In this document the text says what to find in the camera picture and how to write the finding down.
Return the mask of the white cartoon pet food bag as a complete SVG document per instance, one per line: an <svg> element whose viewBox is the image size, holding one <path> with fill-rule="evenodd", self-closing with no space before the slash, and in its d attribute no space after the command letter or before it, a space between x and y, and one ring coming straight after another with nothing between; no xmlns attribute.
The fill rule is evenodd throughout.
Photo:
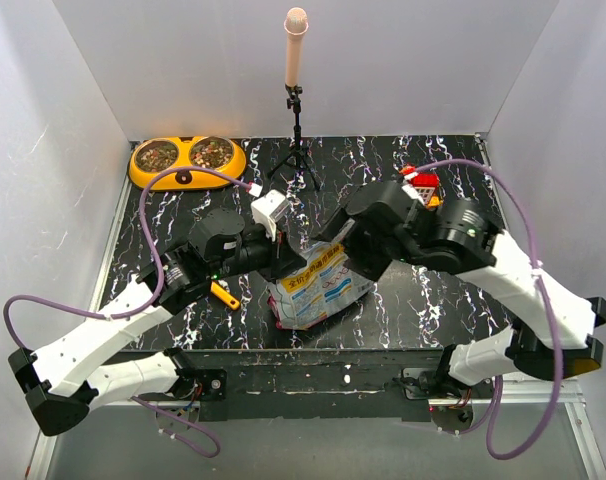
<svg viewBox="0 0 606 480"><path fill-rule="evenodd" d="M338 242L317 242L302 256L307 260L304 268L268 284L268 305L279 329L307 330L373 288L373 281L345 265L347 255Z"/></svg>

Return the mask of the yellow plastic food scoop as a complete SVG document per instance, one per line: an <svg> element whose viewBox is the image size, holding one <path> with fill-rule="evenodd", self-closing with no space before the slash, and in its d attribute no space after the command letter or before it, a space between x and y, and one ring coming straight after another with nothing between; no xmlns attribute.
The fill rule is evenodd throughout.
<svg viewBox="0 0 606 480"><path fill-rule="evenodd" d="M227 290L225 290L218 282L211 282L210 293L233 311L236 311L240 308L240 302L235 297L233 297Z"/></svg>

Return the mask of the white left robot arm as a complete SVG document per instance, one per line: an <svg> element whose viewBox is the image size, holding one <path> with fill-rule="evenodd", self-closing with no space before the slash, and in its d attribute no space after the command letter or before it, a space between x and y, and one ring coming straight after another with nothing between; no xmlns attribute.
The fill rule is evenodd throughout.
<svg viewBox="0 0 606 480"><path fill-rule="evenodd" d="M273 282L304 267L284 229L286 207L251 205L250 222L217 208L198 222L191 240L175 243L101 311L62 338L35 351L20 348L8 362L27 405L46 436L78 425L106 404L149 393L186 399L201 390L215 398L210 382L222 371L190 364L177 348L123 363L109 360L144 332L207 296L216 278L258 272Z"/></svg>

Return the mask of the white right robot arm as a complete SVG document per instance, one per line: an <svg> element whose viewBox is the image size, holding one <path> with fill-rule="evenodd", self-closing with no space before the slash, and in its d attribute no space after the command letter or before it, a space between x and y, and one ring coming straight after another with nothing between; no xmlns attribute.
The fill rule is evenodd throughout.
<svg viewBox="0 0 606 480"><path fill-rule="evenodd" d="M551 381L555 345L563 378L602 366L604 346L593 333L606 321L606 301L580 298L533 268L509 233L471 201L429 210L418 200L354 200L314 237L339 241L347 267L369 280L394 261L422 266L482 289L512 313L500 333L446 347L435 370L410 380L427 395L458 397L485 379L515 372Z"/></svg>

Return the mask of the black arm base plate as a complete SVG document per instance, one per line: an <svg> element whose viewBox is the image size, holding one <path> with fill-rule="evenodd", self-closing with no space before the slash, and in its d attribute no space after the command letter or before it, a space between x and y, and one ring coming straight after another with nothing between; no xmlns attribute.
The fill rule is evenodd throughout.
<svg viewBox="0 0 606 480"><path fill-rule="evenodd" d="M436 370L438 349L174 349L184 379L194 383L203 422L248 419L390 418L427 422L428 395L409 380Z"/></svg>

